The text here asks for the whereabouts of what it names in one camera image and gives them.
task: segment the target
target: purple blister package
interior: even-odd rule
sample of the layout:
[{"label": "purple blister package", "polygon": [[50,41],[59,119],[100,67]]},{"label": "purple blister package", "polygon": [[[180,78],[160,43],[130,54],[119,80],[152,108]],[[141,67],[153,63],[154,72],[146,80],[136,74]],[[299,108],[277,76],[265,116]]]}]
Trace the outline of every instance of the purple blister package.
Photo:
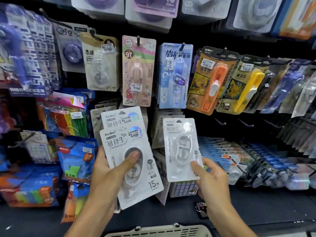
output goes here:
[{"label": "purple blister package", "polygon": [[179,0],[132,0],[132,9],[137,12],[176,18]]}]

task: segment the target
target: blue correction tape package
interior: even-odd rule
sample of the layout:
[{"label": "blue correction tape package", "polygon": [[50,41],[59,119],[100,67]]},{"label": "blue correction tape package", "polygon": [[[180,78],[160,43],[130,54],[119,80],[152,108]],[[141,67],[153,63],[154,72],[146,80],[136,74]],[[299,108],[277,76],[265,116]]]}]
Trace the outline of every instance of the blue correction tape package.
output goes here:
[{"label": "blue correction tape package", "polygon": [[94,145],[65,139],[57,139],[56,145],[64,179],[89,184],[95,161]]},{"label": "blue correction tape package", "polygon": [[185,108],[193,45],[163,43],[159,47],[159,108]]}]

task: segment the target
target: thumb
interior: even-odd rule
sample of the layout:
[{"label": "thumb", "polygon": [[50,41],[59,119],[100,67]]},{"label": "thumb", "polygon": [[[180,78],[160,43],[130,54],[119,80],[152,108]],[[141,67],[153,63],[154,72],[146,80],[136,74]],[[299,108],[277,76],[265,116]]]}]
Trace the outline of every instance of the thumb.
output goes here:
[{"label": "thumb", "polygon": [[191,161],[191,168],[199,177],[202,177],[207,173],[204,168],[200,166],[196,161]]},{"label": "thumb", "polygon": [[140,156],[139,151],[132,151],[127,158],[117,167],[120,176],[124,176],[137,162]]}]

